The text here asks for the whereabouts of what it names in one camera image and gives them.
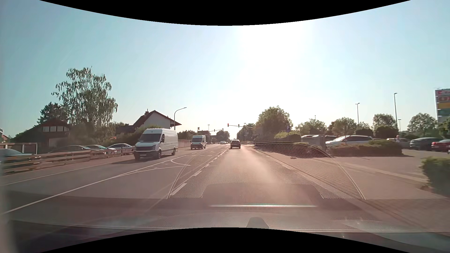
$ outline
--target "red roof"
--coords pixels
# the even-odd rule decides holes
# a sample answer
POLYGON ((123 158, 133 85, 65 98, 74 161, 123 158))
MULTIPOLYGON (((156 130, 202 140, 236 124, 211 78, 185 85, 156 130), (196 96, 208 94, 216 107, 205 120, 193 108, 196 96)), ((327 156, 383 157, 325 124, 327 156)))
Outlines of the red roof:
MULTIPOLYGON (((133 127, 140 127, 140 126, 142 126, 142 125, 145 123, 145 121, 146 121, 153 113, 157 113, 157 114, 163 116, 164 118, 170 120, 170 121, 171 121, 170 126, 171 126, 171 127, 174 126, 174 124, 173 124, 173 121, 174 121, 174 120, 173 120, 173 119, 171 119, 171 118, 169 118, 169 117, 163 115, 162 113, 157 112, 156 110, 153 110, 153 111, 151 111, 151 112, 145 112, 145 114, 142 115, 142 116, 141 116, 141 117, 133 124, 133 127)), ((180 123, 178 123, 178 122, 176 122, 176 121, 175 121, 175 124, 176 124, 176 126, 180 126, 180 125, 181 125, 180 123)))

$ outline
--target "van windshield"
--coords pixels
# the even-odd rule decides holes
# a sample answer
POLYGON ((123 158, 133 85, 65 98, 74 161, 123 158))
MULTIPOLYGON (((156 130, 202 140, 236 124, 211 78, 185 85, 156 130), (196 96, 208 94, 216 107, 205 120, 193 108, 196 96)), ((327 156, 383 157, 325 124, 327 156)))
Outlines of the van windshield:
POLYGON ((160 138, 161 134, 143 134, 138 142, 158 142, 160 138))

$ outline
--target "billboard sign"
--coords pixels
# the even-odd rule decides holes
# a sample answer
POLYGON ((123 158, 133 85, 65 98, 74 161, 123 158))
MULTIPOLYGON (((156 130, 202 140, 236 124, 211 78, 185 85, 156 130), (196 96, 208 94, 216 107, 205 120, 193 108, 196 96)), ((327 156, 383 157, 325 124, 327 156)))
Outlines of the billboard sign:
POLYGON ((450 117, 450 89, 435 90, 434 95, 437 122, 442 123, 450 117))

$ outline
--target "wooden fence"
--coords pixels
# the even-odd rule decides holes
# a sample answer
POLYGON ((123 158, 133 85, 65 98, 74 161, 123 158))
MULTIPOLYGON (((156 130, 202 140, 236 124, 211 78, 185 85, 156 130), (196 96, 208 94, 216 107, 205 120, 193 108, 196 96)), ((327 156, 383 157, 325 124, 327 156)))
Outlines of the wooden fence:
POLYGON ((129 155, 133 154, 131 150, 132 148, 122 148, 114 151, 108 149, 99 151, 86 150, 6 157, 3 159, 2 167, 3 173, 37 170, 71 163, 82 163, 90 160, 129 155))

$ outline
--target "asphalt road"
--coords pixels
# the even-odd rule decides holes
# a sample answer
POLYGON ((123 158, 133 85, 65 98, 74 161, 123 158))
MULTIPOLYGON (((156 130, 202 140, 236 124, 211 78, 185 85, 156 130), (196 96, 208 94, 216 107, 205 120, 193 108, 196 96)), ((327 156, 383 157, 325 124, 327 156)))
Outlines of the asphalt road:
POLYGON ((442 203, 433 200, 438 195, 418 190, 420 182, 368 168, 346 168, 327 159, 332 158, 292 158, 261 152, 250 145, 241 149, 209 145, 206 149, 179 150, 159 160, 136 162, 132 156, 123 156, 18 173, 3 176, 1 183, 9 200, 6 215, 10 219, 46 224, 133 215, 148 210, 159 199, 203 197, 217 198, 218 204, 225 200, 310 204, 308 196, 290 188, 292 185, 311 186, 324 199, 381 199, 384 202, 378 205, 389 203, 388 207, 393 206, 386 202, 389 199, 399 205, 409 203, 408 199, 442 203), (262 187, 238 192, 239 183, 262 187))

